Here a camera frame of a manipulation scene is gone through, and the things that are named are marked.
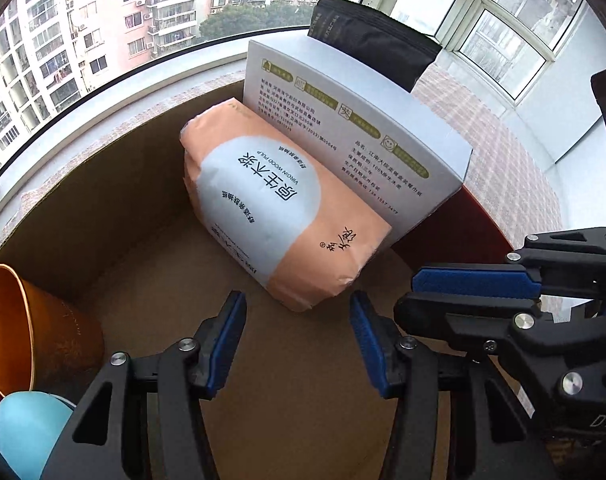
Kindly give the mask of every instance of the light blue bowl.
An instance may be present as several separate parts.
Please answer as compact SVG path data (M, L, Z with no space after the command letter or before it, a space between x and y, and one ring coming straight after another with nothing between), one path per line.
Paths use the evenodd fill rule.
M42 392L16 392L0 402L0 453L21 480L39 480L70 415Z

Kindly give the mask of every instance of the white box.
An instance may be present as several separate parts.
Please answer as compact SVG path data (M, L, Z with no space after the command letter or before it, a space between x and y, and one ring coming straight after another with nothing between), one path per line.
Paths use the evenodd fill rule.
M392 226L384 246L459 190L472 153L449 124L400 86L300 34L250 41L243 103Z

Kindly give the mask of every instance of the blue gripper pad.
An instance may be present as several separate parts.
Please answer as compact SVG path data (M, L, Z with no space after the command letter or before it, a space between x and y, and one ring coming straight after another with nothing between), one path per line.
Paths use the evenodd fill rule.
M423 267L412 280L412 290L535 300L541 295L541 284L532 280L523 266L481 264Z
M225 386L246 317L245 295L232 291L219 315L204 320L194 335L200 344L199 362L189 379L200 389L203 399L213 399Z
M394 321L379 316L368 295L356 291L350 296L350 323L365 362L369 382L384 399L399 397L405 383L405 370L395 349L400 332Z

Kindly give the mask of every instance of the green label on box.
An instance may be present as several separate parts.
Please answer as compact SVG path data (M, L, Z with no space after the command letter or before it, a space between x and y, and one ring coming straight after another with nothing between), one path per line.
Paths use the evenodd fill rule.
M285 69L282 69L280 66L276 66L273 62L268 61L267 59L263 60L263 70L266 70L266 72L269 72L271 74L274 74L275 76L280 77L281 79L287 81L288 83L291 83L292 81L294 81L294 77L292 76L291 73L289 73Z
M325 92L320 91L318 88L315 88L310 83L305 83L303 91L310 94L314 99L321 101L325 106L329 106L332 110L336 110L336 107L339 105L339 102L336 99L330 97Z
M406 165L408 165L418 176L422 178L429 178L430 173L424 167L422 167L412 155L407 153L398 144L394 147L392 153L406 163Z
M356 115L354 112L350 114L350 122L356 124L356 126L362 129L370 137L374 137L375 139L381 138L381 132L379 132L374 126L369 124L368 121Z

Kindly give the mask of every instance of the orange cup rim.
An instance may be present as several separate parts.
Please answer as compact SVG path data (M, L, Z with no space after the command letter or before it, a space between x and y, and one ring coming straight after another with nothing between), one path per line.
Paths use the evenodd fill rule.
M0 269L7 270L8 272L10 272L10 274L12 274L12 276L14 276L14 279L16 280L16 284L19 286L19 290L21 291L21 297L23 297L23 300L24 300L24 308L26 310L27 325L28 325L28 329L30 331L30 391L32 391L34 388L34 330L32 328L32 317L30 316L30 307L27 302L26 290L24 289L21 278L19 277L19 275L16 273L16 271L12 267L7 266L6 264L0 264ZM1 397L6 396L1 390L0 390L0 395L1 395Z

